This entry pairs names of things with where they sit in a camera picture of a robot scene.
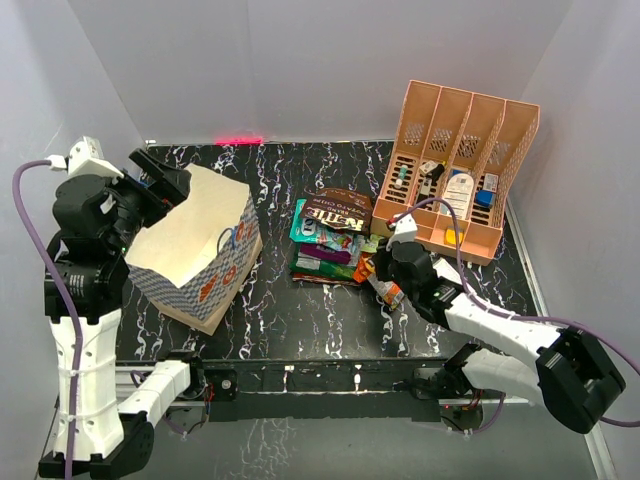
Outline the light green snack packet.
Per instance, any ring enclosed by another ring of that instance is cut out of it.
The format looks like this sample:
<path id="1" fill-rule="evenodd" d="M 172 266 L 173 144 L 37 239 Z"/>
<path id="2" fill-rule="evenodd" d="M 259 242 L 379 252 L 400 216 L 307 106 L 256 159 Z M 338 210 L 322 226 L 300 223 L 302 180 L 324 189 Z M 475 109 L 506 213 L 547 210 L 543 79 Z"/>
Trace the light green snack packet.
<path id="1" fill-rule="evenodd" d="M 385 240 L 384 236 L 371 234 L 365 238 L 361 246 L 361 252 L 367 254 L 375 254 L 380 242 Z"/>

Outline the orange candy packet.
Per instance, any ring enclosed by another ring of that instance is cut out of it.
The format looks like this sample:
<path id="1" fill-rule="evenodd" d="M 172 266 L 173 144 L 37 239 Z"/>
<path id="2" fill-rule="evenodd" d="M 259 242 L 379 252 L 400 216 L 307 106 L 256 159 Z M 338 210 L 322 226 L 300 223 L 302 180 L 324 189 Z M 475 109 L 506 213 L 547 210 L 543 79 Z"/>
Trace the orange candy packet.
<path id="1" fill-rule="evenodd" d="M 395 310 L 404 299 L 404 293 L 393 281 L 381 281 L 378 279 L 376 272 L 368 277 L 362 274 L 360 262 L 363 257 L 369 257 L 373 254 L 362 253 L 358 260 L 356 269 L 352 278 L 359 284 L 368 283 L 376 292 L 384 303 L 391 309 Z"/>

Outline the blue checkered paper bag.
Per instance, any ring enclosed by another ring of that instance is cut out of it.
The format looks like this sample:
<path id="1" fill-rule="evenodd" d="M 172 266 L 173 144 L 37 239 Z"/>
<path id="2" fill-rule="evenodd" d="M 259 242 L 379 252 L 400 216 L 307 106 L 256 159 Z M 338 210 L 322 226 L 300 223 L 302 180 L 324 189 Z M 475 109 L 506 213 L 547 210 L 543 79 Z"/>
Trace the blue checkered paper bag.
<path id="1" fill-rule="evenodd" d="M 130 281 L 166 316 L 211 335 L 262 249 L 250 187 L 190 165 L 188 198 L 126 255 Z"/>

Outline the brown chocolate snack bag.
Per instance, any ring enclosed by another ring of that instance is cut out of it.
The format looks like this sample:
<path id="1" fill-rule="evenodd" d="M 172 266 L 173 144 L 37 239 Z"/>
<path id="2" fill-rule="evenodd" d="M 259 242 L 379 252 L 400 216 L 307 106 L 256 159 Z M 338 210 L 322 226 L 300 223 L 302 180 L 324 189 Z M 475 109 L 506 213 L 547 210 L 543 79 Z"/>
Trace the brown chocolate snack bag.
<path id="1" fill-rule="evenodd" d="M 369 196 L 347 189 L 322 188 L 311 195 L 300 217 L 330 229 L 368 236 L 373 215 Z"/>

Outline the purple snack packet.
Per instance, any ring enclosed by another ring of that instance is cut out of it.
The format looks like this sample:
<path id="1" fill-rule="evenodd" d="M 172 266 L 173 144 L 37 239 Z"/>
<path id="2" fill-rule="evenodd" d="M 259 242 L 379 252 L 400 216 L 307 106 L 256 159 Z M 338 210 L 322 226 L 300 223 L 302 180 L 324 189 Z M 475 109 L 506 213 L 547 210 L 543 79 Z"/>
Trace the purple snack packet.
<path id="1" fill-rule="evenodd" d="M 347 265 L 352 257 L 348 251 L 336 251 L 319 244 L 302 243 L 299 251 L 301 254 L 341 265 Z"/>

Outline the green snack bag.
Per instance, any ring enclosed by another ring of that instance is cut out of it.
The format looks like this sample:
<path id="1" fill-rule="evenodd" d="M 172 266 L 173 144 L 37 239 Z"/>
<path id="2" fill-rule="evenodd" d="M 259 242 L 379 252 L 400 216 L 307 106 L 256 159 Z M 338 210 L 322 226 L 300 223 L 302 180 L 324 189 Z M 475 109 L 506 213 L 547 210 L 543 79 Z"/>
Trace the green snack bag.
<path id="1" fill-rule="evenodd" d="M 356 271 L 354 267 L 305 254 L 302 252 L 301 247 L 302 245 L 296 246 L 294 256 L 289 264 L 292 273 L 314 275 L 331 280 L 354 280 L 353 275 Z"/>

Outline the teal Fox's candy bag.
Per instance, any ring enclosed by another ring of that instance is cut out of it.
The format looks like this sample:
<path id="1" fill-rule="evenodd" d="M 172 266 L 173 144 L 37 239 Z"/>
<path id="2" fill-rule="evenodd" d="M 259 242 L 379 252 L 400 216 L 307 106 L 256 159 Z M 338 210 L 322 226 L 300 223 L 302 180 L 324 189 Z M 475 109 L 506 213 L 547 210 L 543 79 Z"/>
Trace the teal Fox's candy bag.
<path id="1" fill-rule="evenodd" d="M 319 244 L 336 251 L 348 251 L 352 257 L 347 265 L 354 266 L 358 261 L 365 237 L 350 232 L 335 231 L 315 220 L 303 218 L 301 212 L 305 202 L 305 199 L 298 199 L 296 202 L 289 234 L 291 240 L 299 245 L 302 243 Z"/>

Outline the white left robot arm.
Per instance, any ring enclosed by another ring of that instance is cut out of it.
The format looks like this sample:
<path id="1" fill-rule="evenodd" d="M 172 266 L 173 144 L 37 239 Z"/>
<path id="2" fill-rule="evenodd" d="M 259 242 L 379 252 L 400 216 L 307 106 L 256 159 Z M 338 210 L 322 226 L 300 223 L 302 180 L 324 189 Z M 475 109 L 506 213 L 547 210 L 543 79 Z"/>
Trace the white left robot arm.
<path id="1" fill-rule="evenodd" d="M 68 177 L 52 207 L 58 231 L 46 249 L 45 313 L 58 358 L 58 431 L 38 472 L 47 479 L 86 474 L 118 479 L 148 462 L 154 429 L 173 401 L 200 396 L 207 376 L 190 354 L 172 353 L 139 376 L 119 401 L 116 337 L 125 260 L 135 236 L 163 219 L 190 193 L 187 171 L 137 149 L 132 161 L 148 174 L 141 183 L 108 162 L 99 143 L 85 137 L 53 169 Z"/>

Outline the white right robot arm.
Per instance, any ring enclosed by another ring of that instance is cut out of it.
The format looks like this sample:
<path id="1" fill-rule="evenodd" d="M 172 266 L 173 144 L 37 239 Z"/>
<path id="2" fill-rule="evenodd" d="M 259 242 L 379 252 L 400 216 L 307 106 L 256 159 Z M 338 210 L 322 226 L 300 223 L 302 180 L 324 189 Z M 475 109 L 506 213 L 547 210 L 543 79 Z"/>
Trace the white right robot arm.
<path id="1" fill-rule="evenodd" d="M 475 338 L 425 384 L 460 397 L 494 390 L 543 405 L 568 429 L 586 434 L 603 420 L 626 382 L 593 334 L 576 326 L 520 320 L 492 304 L 473 301 L 460 280 L 445 274 L 416 242 L 382 244 L 375 273 L 400 287 L 416 313 L 446 330 Z"/>

